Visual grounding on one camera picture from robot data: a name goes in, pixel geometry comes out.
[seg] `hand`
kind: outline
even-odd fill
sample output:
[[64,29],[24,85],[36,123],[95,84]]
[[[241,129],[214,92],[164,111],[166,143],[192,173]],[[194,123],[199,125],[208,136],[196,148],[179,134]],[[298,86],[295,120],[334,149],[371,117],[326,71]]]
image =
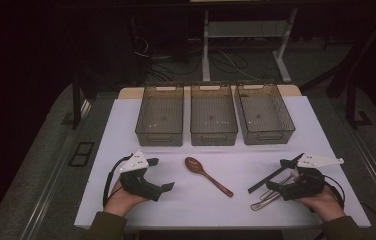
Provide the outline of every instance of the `hand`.
[[313,209],[324,222],[346,215],[328,186],[325,186],[322,192],[316,196],[299,198],[296,201]]
[[124,217],[134,206],[147,200],[146,198],[126,192],[118,180],[114,184],[112,195],[104,207],[104,212]]

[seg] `white table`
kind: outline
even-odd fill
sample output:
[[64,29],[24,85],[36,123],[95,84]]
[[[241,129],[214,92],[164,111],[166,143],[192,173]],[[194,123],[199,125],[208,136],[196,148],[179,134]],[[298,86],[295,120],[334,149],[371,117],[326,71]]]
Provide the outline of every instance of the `white table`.
[[[252,194],[247,191],[278,169],[280,159],[292,159],[303,152],[335,157],[306,97],[298,96],[297,91],[292,94],[294,96],[284,97],[296,126],[288,144],[246,146],[240,131],[235,146],[193,147],[189,134],[189,94],[185,94],[183,146],[141,148],[135,135],[141,99],[125,99],[131,98],[128,96],[132,94],[127,93],[132,90],[124,91],[115,100],[75,220],[76,226],[89,228],[96,212],[102,210],[108,172],[120,158],[139,149],[147,158],[160,159],[157,166],[148,168],[145,179],[158,186],[175,182],[175,186],[170,192],[163,193],[158,202],[149,201],[135,207],[127,215],[128,230],[282,229],[317,227],[320,224],[320,219],[303,205],[282,198],[259,211],[252,211],[250,205],[257,202],[267,189],[262,186]],[[201,161],[205,170],[234,196],[227,197],[205,177],[189,172],[184,164],[188,156]],[[359,226],[369,227],[370,222],[341,167],[337,165],[319,170],[343,186],[346,213]],[[288,172],[280,174],[274,181],[286,176]]]

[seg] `wooden spoon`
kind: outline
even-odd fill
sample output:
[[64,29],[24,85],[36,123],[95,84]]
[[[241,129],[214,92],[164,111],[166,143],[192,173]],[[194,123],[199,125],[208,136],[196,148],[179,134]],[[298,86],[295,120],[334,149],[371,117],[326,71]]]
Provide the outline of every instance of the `wooden spoon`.
[[192,157],[187,157],[185,158],[185,165],[187,166],[188,170],[190,170],[191,172],[201,174],[205,176],[206,178],[208,178],[214,185],[216,185],[217,188],[219,188],[228,197],[234,196],[233,192],[229,191],[226,187],[224,187],[218,181],[210,177],[210,175],[207,174],[206,171],[204,171],[203,165],[201,165],[201,163],[197,159],[192,158]]

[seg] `clear plastic bin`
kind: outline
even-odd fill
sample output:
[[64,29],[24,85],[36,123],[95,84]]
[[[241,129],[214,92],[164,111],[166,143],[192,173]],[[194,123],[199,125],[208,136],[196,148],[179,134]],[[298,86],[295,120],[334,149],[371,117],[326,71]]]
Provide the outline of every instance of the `clear plastic bin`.
[[191,84],[191,143],[193,146],[231,146],[238,133],[229,82]]
[[238,119],[246,145],[284,144],[295,131],[277,85],[238,81]]
[[135,133],[141,146],[182,146],[183,83],[147,83]]

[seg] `gray carpet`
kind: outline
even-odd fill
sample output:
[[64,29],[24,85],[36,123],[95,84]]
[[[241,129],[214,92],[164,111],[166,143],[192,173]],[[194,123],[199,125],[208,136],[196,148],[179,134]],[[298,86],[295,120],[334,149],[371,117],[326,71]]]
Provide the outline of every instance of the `gray carpet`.
[[[282,84],[270,55],[270,51],[277,45],[269,42],[258,46],[260,47],[247,50],[221,49],[239,66],[243,66],[242,71],[245,73],[259,78],[272,78]],[[320,40],[289,43],[284,59],[293,84],[301,86],[329,70],[343,59],[349,49],[349,46],[341,46],[323,50],[322,46],[323,42]],[[213,52],[213,57],[219,61],[210,65],[212,80],[248,79],[244,74],[235,73],[234,68],[228,64],[221,63],[225,56],[219,52]],[[161,63],[161,66],[154,66],[156,71],[161,71],[158,74],[160,77],[151,74],[147,80],[201,80],[201,66],[196,68],[199,60],[199,56],[194,56],[188,63]],[[329,81],[321,83],[303,94],[308,96],[335,154],[345,160],[342,167],[357,196],[376,210],[376,185],[363,164],[361,152],[346,130],[349,126],[344,119],[344,96],[328,99],[325,95],[328,83]],[[19,239],[23,233],[32,239],[77,239],[85,232],[74,227],[73,222],[115,97],[116,93],[99,93],[96,101],[91,102],[91,110],[81,126],[72,131],[70,126],[61,125],[72,107],[71,89],[64,89],[0,206],[0,239]],[[373,156],[376,156],[376,108],[366,94],[360,92],[358,99],[358,110],[366,112],[373,123],[372,126],[361,126],[358,133]],[[79,142],[94,143],[88,164],[85,167],[67,166]],[[57,168],[57,161],[60,159],[64,159],[65,164],[62,164],[62,168]],[[54,169],[59,169],[57,176],[52,174]],[[38,200],[52,180],[56,187],[50,193],[50,198],[46,198],[48,204],[40,214],[40,224],[33,228],[32,233],[24,232],[31,213],[37,209]],[[365,211],[372,224],[365,231],[376,239],[376,216],[367,209]],[[314,239],[319,232],[318,229],[284,230],[283,236],[286,240]]]

